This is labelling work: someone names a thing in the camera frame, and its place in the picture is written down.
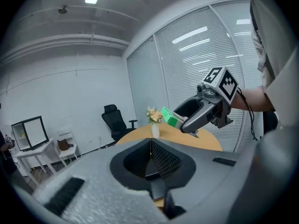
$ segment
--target gray foam surface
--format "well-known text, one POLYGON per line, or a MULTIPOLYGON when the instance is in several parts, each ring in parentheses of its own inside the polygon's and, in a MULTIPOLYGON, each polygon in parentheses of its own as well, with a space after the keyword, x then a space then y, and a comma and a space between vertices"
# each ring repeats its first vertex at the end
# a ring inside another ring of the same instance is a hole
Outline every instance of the gray foam surface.
POLYGON ((134 141, 94 151, 79 158, 43 183, 33 197, 47 203, 72 176, 85 180, 61 218, 71 223, 160 223, 167 217, 154 205, 147 191, 129 190, 114 179, 114 155, 140 142, 134 141))

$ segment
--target round wooden table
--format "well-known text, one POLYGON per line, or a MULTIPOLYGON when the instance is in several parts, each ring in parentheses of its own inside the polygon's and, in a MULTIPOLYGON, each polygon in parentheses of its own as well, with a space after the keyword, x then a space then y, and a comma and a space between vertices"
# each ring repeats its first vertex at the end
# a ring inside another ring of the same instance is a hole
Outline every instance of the round wooden table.
MULTIPOLYGON (((210 150, 222 151, 218 140, 207 130, 200 128, 195 138, 187 133, 182 133, 180 130, 166 124, 159 124, 160 138, 169 140, 175 143, 198 147, 210 150)), ((130 141, 141 140, 145 138, 153 138, 151 125, 143 126, 123 136, 116 144, 123 144, 130 141)))

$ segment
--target glass display case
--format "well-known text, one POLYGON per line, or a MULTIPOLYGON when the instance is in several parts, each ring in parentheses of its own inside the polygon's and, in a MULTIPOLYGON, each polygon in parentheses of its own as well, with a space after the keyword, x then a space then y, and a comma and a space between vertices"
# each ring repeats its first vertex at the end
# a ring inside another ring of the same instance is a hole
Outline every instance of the glass display case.
POLYGON ((49 141, 41 116, 11 125, 21 151, 33 150, 49 141))

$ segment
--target white table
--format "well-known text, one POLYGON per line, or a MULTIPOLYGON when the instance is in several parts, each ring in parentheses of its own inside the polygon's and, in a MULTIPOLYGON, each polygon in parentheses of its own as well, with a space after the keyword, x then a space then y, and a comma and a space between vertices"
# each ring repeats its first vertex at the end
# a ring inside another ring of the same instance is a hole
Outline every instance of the white table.
POLYGON ((23 163, 22 158, 28 158, 34 156, 36 160, 38 161, 39 165, 41 166, 42 170, 46 173, 46 169, 42 165, 41 161, 38 159, 38 155, 40 155, 40 158, 45 161, 45 163, 48 165, 49 169, 52 171, 52 173, 56 173, 55 169, 52 167, 51 163, 48 160, 48 157, 46 157, 46 150, 48 149, 48 146, 52 144, 54 146, 53 138, 49 139, 48 142, 42 144, 40 147, 34 149, 34 150, 28 150, 28 151, 20 151, 15 155, 15 158, 19 161, 19 164, 22 166, 22 168, 25 170, 27 175, 32 179, 32 181, 35 182, 37 186, 39 186, 39 182, 33 177, 33 175, 28 171, 23 163))

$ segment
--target flower vase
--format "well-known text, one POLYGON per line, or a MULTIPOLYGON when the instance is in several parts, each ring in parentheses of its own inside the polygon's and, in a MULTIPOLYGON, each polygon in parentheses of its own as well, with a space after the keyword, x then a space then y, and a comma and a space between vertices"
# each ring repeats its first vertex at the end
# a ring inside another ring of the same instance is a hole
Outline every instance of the flower vase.
POLYGON ((157 124, 157 123, 152 124, 151 125, 151 131, 152 131, 153 137, 155 139, 160 137, 159 124, 157 124))

